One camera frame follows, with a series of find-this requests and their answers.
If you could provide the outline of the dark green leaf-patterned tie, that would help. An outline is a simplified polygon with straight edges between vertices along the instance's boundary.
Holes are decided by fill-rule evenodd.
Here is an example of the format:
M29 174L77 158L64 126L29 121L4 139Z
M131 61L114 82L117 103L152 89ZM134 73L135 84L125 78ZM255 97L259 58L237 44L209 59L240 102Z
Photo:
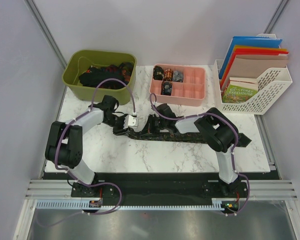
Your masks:
M178 142L192 144L207 144L199 133L170 134L169 132L159 132L157 134L141 135L141 132L130 132L127 134L130 139L138 141L157 141L157 142Z

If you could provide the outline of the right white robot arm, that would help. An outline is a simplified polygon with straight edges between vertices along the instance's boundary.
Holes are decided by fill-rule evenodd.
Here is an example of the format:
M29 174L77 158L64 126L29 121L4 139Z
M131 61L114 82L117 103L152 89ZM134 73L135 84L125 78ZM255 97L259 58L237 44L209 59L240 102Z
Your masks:
M174 123L178 134L199 134L205 143L215 151L221 183L219 191L225 197L232 196L240 184L235 166L234 149L239 142L237 127L217 108L190 116L172 117L171 108L163 103L151 108L163 119Z

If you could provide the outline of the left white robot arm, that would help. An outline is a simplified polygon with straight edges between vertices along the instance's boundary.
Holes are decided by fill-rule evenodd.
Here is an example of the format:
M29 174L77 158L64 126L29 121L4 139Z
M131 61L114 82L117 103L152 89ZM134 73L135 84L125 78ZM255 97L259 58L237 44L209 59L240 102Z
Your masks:
M82 191L89 197L99 193L100 185L97 174L83 160L83 136L100 124L108 125L119 133L128 131L130 124L137 121L130 114L116 115L118 106L116 98L105 95L101 102L89 105L78 117L66 122L54 121L50 126L45 159L82 184Z

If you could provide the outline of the pile of dark ties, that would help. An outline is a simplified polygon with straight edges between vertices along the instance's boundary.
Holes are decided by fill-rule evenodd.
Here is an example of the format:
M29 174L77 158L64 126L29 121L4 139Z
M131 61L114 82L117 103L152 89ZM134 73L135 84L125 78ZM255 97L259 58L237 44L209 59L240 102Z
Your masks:
M119 66L111 64L106 67L91 65L84 73L78 76L79 82L84 87L96 88L102 81L117 79L128 85L133 73L134 64L122 62Z

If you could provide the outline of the rolled dark blue tie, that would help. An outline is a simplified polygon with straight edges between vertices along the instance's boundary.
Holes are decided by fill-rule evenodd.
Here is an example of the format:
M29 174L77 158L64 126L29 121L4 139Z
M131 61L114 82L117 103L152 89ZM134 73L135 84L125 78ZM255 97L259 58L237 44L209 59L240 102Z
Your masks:
M161 95L171 96L173 84L170 81L163 81L161 85Z

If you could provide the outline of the rolled dark patterned tie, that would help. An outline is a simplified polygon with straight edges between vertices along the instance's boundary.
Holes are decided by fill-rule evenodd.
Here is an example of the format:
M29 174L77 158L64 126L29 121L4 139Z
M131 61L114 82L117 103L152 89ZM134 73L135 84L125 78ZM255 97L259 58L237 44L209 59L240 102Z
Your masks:
M164 79L164 69L158 65L153 68L153 79L162 81Z

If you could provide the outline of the rolled red orange tie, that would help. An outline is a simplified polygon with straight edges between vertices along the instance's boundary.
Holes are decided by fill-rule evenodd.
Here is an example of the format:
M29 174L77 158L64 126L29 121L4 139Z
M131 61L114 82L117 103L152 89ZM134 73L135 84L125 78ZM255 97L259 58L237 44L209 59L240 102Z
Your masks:
M172 82L173 81L173 74L174 74L174 70L172 68L166 68L164 70L163 80Z

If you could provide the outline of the rolled grey tie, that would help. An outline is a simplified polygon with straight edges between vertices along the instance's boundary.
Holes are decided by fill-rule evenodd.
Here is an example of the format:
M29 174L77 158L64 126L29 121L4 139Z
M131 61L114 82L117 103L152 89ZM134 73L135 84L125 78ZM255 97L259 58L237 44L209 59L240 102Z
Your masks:
M182 83L183 80L184 80L183 72L179 71L179 70L174 70L173 71L173 76L172 76L172 81Z

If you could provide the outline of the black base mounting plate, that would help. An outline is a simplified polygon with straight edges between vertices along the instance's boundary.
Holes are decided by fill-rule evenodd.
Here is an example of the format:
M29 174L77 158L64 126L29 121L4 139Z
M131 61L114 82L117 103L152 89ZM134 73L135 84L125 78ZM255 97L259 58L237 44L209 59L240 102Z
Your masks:
M99 173L108 185L86 187L65 173L45 173L44 180L58 180L71 187L71 197L102 198L104 205L192 206L209 205L212 199L240 199L247 194L243 177L227 187L217 173Z

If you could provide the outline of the olive green plastic bin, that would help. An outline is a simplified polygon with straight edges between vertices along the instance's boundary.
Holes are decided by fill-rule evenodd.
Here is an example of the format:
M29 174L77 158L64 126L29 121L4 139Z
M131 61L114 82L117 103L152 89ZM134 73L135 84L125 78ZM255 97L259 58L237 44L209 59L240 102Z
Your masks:
M137 59L129 53L80 50L72 55L62 75L63 83L80 100L100 102L113 96L120 105L129 103L136 81Z

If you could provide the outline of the green treehouse book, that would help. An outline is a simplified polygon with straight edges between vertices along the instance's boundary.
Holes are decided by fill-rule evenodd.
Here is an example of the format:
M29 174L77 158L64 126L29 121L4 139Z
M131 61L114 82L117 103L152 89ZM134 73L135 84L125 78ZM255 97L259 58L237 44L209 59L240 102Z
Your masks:
M230 77L222 92L223 103L241 104L252 98L259 91L256 78Z

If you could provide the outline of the beige folder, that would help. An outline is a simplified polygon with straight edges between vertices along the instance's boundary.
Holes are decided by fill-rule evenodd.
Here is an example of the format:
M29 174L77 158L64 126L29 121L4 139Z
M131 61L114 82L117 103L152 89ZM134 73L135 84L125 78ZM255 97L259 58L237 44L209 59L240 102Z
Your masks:
M220 89L223 91L232 77L256 79L267 69L284 68L288 62L287 54L237 54L228 62L224 77L220 81Z

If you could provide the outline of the orange folder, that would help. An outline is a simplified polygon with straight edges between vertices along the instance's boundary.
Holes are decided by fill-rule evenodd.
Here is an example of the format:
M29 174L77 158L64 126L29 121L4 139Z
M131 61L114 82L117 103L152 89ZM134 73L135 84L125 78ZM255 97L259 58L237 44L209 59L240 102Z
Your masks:
M289 51L287 49L281 48L270 48L270 47L255 47L255 46L246 46L246 45L235 45L230 56L228 58L228 62L224 60L225 63L223 73L219 71L219 79L224 81L228 76L228 73L233 65L235 57L237 55L270 55L270 56L278 56L280 54L288 55Z

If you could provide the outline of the red folder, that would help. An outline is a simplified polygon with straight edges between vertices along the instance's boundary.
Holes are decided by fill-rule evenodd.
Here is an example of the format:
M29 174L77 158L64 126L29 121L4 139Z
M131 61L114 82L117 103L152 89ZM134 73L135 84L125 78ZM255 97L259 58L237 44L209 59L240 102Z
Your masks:
M229 57L220 79L224 90L230 78L256 79L269 68L284 68L289 62L289 52L279 48L237 47Z

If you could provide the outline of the white perforated file holder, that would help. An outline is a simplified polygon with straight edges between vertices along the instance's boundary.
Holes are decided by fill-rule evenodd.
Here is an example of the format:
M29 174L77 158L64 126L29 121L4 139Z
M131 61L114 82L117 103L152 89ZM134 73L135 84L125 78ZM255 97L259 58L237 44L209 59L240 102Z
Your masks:
M269 37L279 39L274 34L259 34L256 37ZM216 106L229 113L263 115L276 102L276 100L292 84L290 72L286 67L271 67L257 77L258 93L243 103L223 103L220 89L219 72L223 65L223 60L216 60L213 66L213 81L215 91Z

